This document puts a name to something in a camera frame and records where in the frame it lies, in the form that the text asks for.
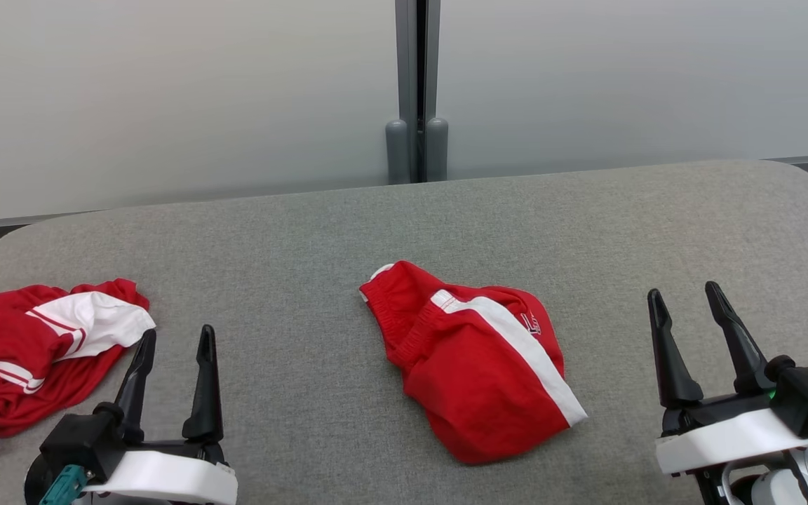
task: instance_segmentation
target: white wall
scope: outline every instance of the white wall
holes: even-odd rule
[[[394,2],[0,0],[0,218],[384,184]]]
[[[806,0],[440,0],[450,178],[808,156]]]

